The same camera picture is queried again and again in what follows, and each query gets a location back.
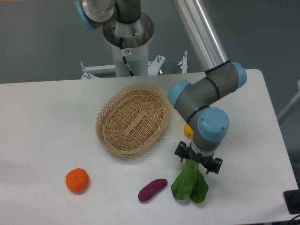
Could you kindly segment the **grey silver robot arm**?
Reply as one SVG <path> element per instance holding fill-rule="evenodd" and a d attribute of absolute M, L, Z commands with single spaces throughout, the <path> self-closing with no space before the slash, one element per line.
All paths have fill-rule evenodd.
<path fill-rule="evenodd" d="M 218 173 L 223 161 L 213 156 L 227 133 L 229 119 L 212 104 L 243 86 L 247 73 L 241 64 L 228 59 L 201 0 L 175 0 L 173 4 L 205 72 L 196 83 L 179 81 L 168 91 L 170 103 L 194 132 L 191 143 L 181 142 L 175 154 Z M 102 28 L 114 50 L 118 77 L 150 74 L 147 44 L 154 24 L 141 11 L 140 1 L 78 0 L 75 7 L 87 29 Z"/>

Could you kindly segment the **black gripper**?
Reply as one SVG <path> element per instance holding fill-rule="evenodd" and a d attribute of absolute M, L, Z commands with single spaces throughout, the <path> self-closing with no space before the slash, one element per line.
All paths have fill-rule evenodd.
<path fill-rule="evenodd" d="M 223 160 L 221 158 L 213 158 L 215 151 L 203 151 L 198 149 L 193 149 L 191 146 L 183 141 L 180 141 L 174 154 L 180 158 L 180 162 L 184 159 L 191 159 L 202 165 L 206 165 L 206 174 L 215 173 L 219 174 Z"/>

